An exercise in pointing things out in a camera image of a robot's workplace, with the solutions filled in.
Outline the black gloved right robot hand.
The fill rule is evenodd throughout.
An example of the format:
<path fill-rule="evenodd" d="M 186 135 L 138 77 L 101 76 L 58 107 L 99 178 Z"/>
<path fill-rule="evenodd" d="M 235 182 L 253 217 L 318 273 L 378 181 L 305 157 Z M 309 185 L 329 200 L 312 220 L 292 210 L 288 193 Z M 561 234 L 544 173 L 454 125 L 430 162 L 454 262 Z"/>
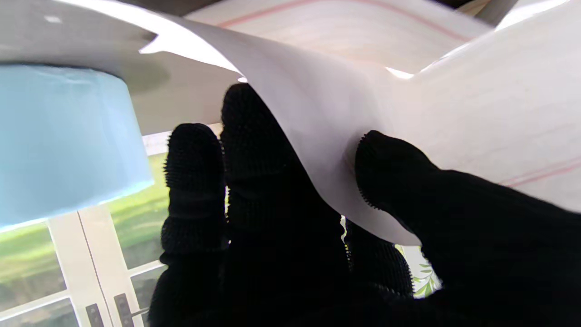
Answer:
<path fill-rule="evenodd" d="M 254 89 L 234 84 L 220 138 L 177 126 L 152 327 L 578 327 L 580 214 L 434 165 L 368 132 L 355 155 L 366 203 L 422 243 L 442 287 L 413 296 L 394 244 L 317 193 Z"/>

